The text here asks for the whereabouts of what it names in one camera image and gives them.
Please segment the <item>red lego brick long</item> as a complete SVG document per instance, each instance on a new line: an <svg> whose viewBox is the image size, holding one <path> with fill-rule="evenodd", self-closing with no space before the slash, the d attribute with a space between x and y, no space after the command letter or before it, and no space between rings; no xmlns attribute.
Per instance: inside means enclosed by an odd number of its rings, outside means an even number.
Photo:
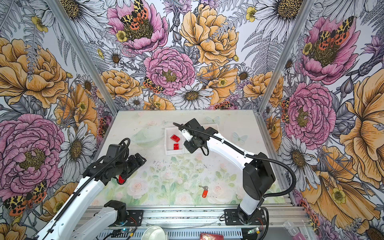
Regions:
<svg viewBox="0 0 384 240"><path fill-rule="evenodd" d="M176 143L178 143L180 141L180 138L177 136L177 135L172 135L171 136L171 140L175 141Z"/></svg>

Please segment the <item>white three-compartment bin tray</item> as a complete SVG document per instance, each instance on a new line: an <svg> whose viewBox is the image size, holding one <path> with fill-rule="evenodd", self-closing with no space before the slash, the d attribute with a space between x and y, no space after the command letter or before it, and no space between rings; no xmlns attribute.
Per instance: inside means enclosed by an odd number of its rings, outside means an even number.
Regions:
<svg viewBox="0 0 384 240"><path fill-rule="evenodd" d="M201 126L203 126L205 129L207 129L208 127L212 127L214 129L216 129L217 131L219 130L217 125L201 125ZM166 153L166 155L179 155L179 154L188 154L189 153L186 150L186 148L184 147L185 138L182 135L182 133L179 131L179 127L168 127L168 128L165 128L164 132L165 132L165 153ZM175 141L171 140L172 135L177 135L180 138L180 141L178 143L176 143ZM174 144L179 144L178 150L174 150Z"/></svg>

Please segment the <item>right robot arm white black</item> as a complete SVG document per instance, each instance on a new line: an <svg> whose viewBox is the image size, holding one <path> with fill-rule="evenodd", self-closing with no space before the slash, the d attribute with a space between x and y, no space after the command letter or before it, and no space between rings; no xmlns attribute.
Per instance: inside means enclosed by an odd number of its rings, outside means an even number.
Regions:
<svg viewBox="0 0 384 240"><path fill-rule="evenodd" d="M268 157L254 154L236 146L212 127L204 128L196 119L186 124L173 123L183 135L184 147L189 153L202 150L205 156L210 152L219 154L242 170L245 196L238 206L238 219L249 225L261 212L267 190L276 180Z"/></svg>

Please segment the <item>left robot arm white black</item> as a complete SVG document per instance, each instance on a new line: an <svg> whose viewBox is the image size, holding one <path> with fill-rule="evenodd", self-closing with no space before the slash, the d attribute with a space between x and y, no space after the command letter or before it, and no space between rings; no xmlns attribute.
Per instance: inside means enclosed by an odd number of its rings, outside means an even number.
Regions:
<svg viewBox="0 0 384 240"><path fill-rule="evenodd" d="M125 225L129 220L126 204L112 200L87 223L76 227L94 198L111 180L123 185L146 161L138 153L130 155L128 144L110 145L106 155L87 167L75 191L34 239L92 240L111 225Z"/></svg>

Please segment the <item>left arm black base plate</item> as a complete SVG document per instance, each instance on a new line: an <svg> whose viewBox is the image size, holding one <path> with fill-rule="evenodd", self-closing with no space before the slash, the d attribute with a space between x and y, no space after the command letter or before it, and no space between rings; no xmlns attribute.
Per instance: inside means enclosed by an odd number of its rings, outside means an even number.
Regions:
<svg viewBox="0 0 384 240"><path fill-rule="evenodd" d="M118 211L117 220L112 224L114 227L140 227L143 220L143 210Z"/></svg>

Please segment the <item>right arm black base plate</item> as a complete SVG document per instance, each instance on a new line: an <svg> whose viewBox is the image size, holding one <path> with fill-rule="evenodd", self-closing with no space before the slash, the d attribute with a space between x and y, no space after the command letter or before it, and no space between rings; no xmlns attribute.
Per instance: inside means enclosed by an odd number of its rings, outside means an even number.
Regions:
<svg viewBox="0 0 384 240"><path fill-rule="evenodd" d="M266 217L266 213L258 209L250 216L240 209L224 209L226 226L261 226L266 224Z"/></svg>

